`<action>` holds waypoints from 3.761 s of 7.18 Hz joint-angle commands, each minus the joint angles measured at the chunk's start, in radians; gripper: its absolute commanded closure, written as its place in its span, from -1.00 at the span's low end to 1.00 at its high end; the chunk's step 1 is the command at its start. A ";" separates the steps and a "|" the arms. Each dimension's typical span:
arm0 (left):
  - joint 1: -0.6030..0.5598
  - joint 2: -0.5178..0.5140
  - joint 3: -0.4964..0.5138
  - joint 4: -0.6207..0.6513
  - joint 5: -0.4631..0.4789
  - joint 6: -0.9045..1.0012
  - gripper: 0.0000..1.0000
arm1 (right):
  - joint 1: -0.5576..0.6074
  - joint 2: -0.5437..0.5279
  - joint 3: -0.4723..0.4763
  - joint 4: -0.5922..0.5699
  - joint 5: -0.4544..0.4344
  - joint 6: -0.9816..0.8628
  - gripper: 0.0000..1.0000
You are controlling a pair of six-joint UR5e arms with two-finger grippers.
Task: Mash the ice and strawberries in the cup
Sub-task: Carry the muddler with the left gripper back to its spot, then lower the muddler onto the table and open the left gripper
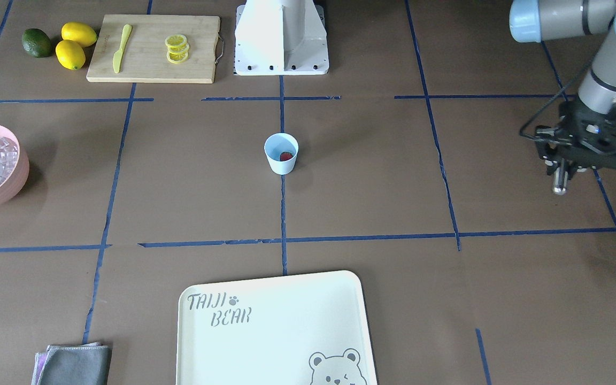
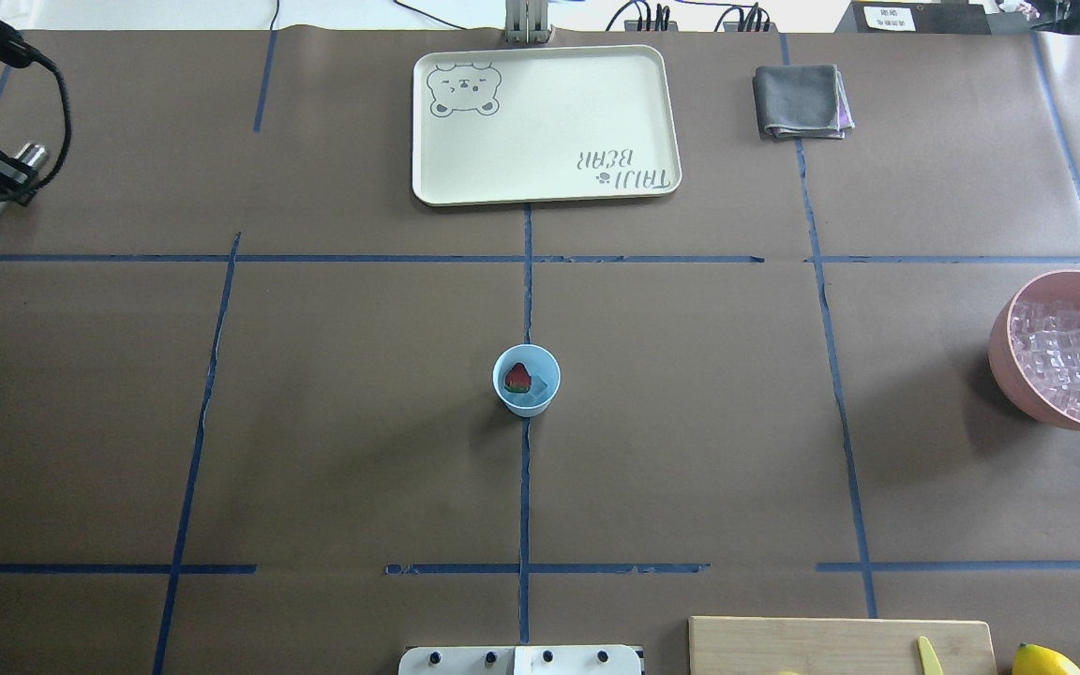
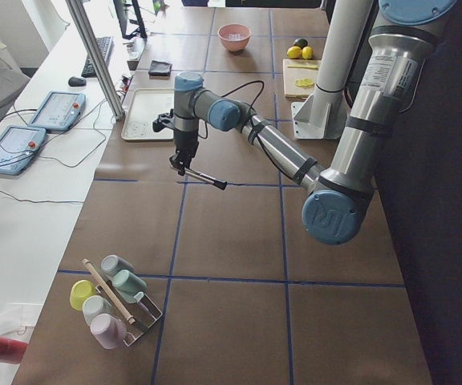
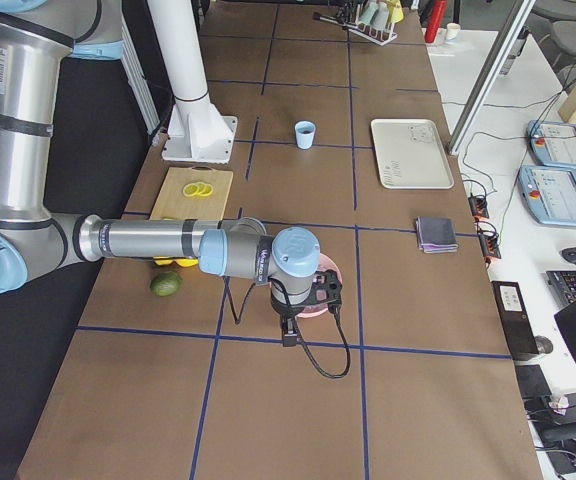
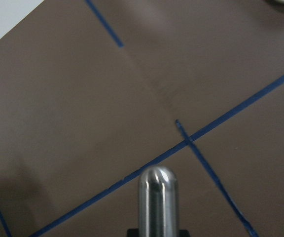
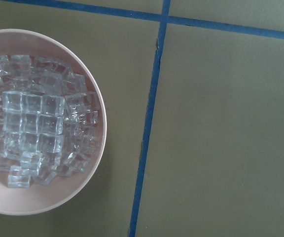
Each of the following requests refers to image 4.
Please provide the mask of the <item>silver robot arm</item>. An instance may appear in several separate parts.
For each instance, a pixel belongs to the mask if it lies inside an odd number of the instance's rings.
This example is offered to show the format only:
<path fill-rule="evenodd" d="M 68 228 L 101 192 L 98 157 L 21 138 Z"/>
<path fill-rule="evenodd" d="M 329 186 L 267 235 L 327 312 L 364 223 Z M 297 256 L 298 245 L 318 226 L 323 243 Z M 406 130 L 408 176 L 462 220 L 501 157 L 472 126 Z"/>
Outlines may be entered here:
<path fill-rule="evenodd" d="M 317 299 L 320 246 L 309 230 L 270 236 L 253 218 L 124 221 L 44 206 L 62 59 L 122 52 L 117 1 L 0 1 L 0 294 L 104 257 L 195 258 L 205 273 L 269 285 L 283 343 L 300 343 L 297 316 Z"/>

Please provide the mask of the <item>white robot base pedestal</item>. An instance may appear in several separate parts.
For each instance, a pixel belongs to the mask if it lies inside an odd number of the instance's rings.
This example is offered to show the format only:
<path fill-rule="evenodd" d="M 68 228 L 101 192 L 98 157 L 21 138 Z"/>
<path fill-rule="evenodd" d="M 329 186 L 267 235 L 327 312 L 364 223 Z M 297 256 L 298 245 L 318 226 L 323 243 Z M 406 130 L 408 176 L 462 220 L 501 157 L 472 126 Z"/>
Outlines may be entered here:
<path fill-rule="evenodd" d="M 211 102 L 191 3 L 150 0 L 148 8 L 174 100 L 163 158 L 228 163 L 238 120 Z"/>

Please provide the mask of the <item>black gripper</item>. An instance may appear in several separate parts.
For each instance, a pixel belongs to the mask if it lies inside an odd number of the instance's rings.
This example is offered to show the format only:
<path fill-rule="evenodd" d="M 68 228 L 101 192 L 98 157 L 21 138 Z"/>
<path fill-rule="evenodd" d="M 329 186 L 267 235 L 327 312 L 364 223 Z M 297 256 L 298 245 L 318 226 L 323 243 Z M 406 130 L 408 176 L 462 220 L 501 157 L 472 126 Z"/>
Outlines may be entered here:
<path fill-rule="evenodd" d="M 274 295 L 270 296 L 270 300 L 273 310 L 281 317 L 282 345 L 293 347 L 294 337 L 295 345 L 297 345 L 300 342 L 301 333 L 297 319 L 292 317 L 299 315 L 306 308 L 306 305 L 303 303 L 286 303 L 284 299 L 278 299 Z"/>
<path fill-rule="evenodd" d="M 339 24 L 352 24 L 355 22 L 359 2 L 357 0 L 343 0 L 336 13 Z"/>

